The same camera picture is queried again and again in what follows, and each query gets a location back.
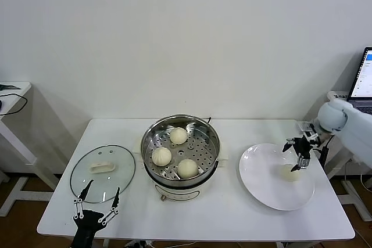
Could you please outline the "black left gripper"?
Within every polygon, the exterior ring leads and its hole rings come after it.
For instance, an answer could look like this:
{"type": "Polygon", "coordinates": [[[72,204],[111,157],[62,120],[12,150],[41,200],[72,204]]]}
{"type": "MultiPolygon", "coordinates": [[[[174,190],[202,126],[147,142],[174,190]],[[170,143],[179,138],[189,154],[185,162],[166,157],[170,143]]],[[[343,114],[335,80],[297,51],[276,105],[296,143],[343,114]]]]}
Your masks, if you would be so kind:
{"type": "Polygon", "coordinates": [[[119,213],[119,187],[117,188],[114,196],[110,212],[108,212],[106,215],[92,210],[83,210],[83,202],[88,195],[93,181],[94,180],[91,179],[87,186],[77,196],[77,199],[74,200],[76,212],[73,216],[73,219],[77,225],[77,235],[95,235],[98,231],[104,229],[104,226],[106,226],[119,213]]]}

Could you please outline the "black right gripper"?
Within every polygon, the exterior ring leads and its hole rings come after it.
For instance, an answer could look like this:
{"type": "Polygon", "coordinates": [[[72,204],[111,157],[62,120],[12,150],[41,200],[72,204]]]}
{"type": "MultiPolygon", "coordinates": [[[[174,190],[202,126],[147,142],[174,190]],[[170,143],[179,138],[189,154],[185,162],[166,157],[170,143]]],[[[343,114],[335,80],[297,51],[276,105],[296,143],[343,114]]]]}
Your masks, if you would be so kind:
{"type": "Polygon", "coordinates": [[[287,139],[285,145],[283,146],[282,152],[286,152],[289,148],[293,146],[298,160],[297,163],[291,168],[291,172],[306,169],[310,163],[310,151],[313,146],[309,143],[305,136],[299,138],[287,139]]]}

